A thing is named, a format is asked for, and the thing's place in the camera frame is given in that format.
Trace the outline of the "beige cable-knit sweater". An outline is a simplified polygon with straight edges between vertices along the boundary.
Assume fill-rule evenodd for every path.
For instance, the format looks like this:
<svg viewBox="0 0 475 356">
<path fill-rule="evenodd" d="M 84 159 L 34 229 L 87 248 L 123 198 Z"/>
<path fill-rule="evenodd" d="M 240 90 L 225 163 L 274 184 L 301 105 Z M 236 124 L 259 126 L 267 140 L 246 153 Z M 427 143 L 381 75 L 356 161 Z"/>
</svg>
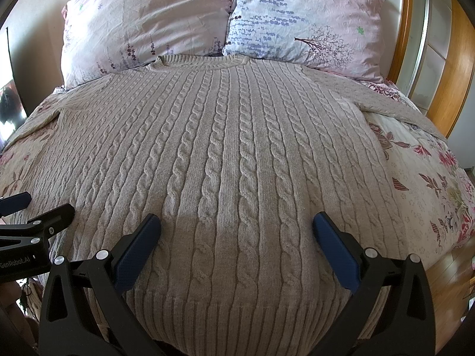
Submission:
<svg viewBox="0 0 475 356">
<path fill-rule="evenodd" d="M 20 220 L 64 203 L 52 255 L 88 259 L 156 214 L 162 235 L 126 301 L 189 355 L 305 355 L 349 294 L 312 234 L 327 212 L 365 246 L 407 255 L 368 112 L 436 133 L 358 83 L 245 56 L 160 57 L 48 96 L 1 157 Z"/>
</svg>

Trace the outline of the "floral bed quilt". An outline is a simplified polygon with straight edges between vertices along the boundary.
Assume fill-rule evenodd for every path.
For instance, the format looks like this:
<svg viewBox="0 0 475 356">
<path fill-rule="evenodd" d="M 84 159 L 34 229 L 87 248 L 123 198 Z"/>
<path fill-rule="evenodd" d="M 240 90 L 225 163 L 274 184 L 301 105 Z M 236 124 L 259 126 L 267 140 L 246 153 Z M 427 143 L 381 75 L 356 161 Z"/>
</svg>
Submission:
<svg viewBox="0 0 475 356">
<path fill-rule="evenodd" d="M 409 99 L 390 82 L 360 83 L 406 107 Z M 363 112 L 387 160 L 405 223 L 409 252 L 426 269 L 454 246 L 474 236 L 474 184 L 447 143 L 416 125 L 374 112 Z M 20 139 L 1 155 L 1 197 L 19 192 L 57 120 Z"/>
</svg>

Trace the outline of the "pink floral left pillow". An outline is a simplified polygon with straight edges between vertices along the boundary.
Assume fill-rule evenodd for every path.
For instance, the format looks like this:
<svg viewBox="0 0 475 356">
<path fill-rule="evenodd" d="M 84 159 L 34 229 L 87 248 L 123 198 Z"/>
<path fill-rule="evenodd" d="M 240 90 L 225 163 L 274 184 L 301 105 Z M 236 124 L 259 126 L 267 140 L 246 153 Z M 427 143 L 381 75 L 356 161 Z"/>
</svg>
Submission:
<svg viewBox="0 0 475 356">
<path fill-rule="evenodd" d="M 161 55 L 220 55 L 232 0 L 70 0 L 61 72 L 71 89 Z"/>
</svg>

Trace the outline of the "blue floral right pillow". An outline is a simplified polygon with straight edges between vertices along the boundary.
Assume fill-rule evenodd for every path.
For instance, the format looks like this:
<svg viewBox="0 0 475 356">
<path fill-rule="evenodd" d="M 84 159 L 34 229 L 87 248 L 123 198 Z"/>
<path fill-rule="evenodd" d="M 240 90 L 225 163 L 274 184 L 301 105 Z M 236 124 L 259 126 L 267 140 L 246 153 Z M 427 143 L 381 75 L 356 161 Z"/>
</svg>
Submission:
<svg viewBox="0 0 475 356">
<path fill-rule="evenodd" d="M 222 52 L 379 83 L 385 1 L 234 0 Z"/>
</svg>

